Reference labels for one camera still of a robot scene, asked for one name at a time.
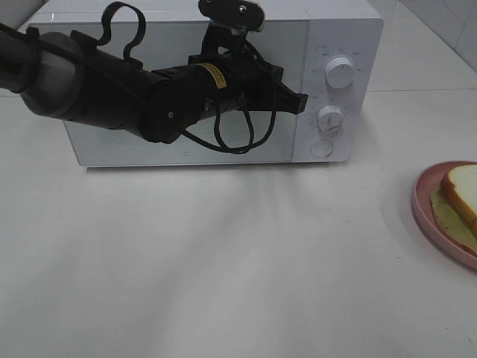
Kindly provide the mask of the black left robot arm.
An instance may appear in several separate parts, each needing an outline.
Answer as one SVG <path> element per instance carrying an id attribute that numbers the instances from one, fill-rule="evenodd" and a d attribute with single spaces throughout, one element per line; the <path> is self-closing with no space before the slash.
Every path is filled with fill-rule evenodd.
<path id="1" fill-rule="evenodd" d="M 111 37 L 110 29 L 96 39 L 80 31 L 20 33 L 2 26 L 1 87 L 39 116 L 164 144 L 189 136 L 200 120 L 234 110 L 249 117 L 305 109 L 307 95 L 289 89 L 282 68 L 243 35 L 209 26 L 201 52 L 186 65 L 154 71 L 129 54 L 102 51 Z"/>

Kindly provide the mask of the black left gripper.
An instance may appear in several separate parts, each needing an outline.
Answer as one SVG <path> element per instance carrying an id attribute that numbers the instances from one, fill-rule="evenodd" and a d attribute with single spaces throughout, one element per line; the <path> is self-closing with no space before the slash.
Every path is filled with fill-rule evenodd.
<path id="1" fill-rule="evenodd" d="M 232 91 L 245 110 L 298 115 L 306 109 L 309 96 L 280 84 L 284 69 L 267 62 L 246 31 L 207 28 L 200 54 L 189 56 L 188 64 L 215 67 L 219 86 Z"/>

